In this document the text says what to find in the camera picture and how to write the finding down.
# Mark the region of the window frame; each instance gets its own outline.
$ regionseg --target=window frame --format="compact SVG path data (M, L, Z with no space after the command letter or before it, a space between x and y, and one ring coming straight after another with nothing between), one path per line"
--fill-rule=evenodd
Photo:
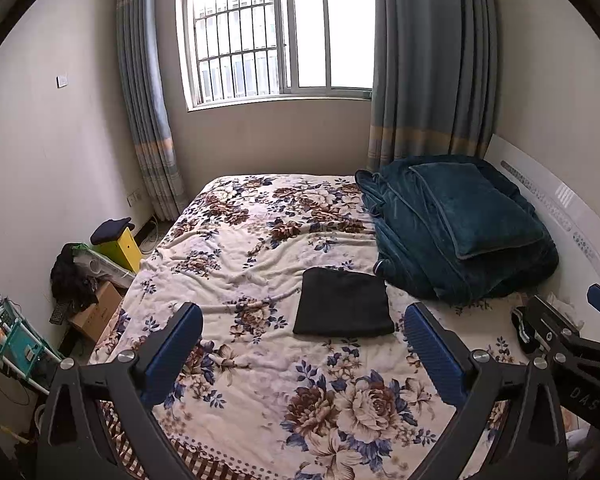
M300 87L298 85L298 42L296 37L296 15L294 9L294 0L286 0L287 17L286 22L288 23L288 35L289 35L289 64L290 64L290 85L286 86L286 75L285 75L285 43L284 43L284 31L282 21L282 1L273 0L274 6L274 18L276 27L276 46L275 49L278 53L278 87L280 90L279 94L266 94L266 95L255 95L255 96L241 96L233 97L222 100L212 100L210 102L204 101L204 95L202 93L202 81L200 81L198 71L198 49L196 43L196 19L193 13L193 0L182 0L182 17L183 17L183 40L184 40L184 51L186 55L186 69L189 75L189 92L190 101L187 97L187 103L191 102L192 107L190 110L199 108L211 108L217 106L223 106L227 104L240 104L245 102L253 101L266 101L274 99L284 98L316 98L316 97L328 97L328 98L353 98L353 99L371 99L371 90L369 88L334 88L331 86L331 38L330 38L330 26L329 26L329 2L328 0L322 0L322 10L324 17L324 52L325 52L325 86L323 87Z

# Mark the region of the pillow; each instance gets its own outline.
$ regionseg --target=pillow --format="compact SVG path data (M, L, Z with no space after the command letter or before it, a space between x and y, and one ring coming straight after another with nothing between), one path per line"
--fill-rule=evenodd
M539 221L495 189L473 164L434 162L412 166L411 171L435 204L459 260L542 238Z

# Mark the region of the floral blanket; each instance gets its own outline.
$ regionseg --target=floral blanket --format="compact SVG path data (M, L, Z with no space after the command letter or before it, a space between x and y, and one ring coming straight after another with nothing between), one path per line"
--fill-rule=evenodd
M91 363L137 349L192 301L204 314L202 340L154 415L200 480L406 479L454 413L402 334L414 299L387 287L391 335L292 333L305 269L371 273L377 256L352 177L218 178L142 261ZM522 362L509 318L520 301L427 304L470 349ZM466 475L482 463L501 412ZM110 406L106 418L125 464L142 478Z

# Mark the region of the window sill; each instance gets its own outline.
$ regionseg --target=window sill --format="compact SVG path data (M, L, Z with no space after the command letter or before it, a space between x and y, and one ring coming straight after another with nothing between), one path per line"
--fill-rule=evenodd
M245 105L253 103L271 102L271 101L292 101L292 100L344 100L344 101L371 101L371 97L345 97L345 96L303 96L303 95L285 95L285 96L261 96L250 99L236 99L234 101L219 101L217 103L206 103L190 108L188 112L198 110L209 110L211 108L223 108L225 106Z

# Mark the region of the teal blanket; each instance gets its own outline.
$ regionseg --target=teal blanket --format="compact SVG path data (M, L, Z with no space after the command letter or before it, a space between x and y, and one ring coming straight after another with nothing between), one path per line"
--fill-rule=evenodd
M484 160L414 156L356 182L376 224L374 270L416 298L467 304L538 285L554 242L518 187Z

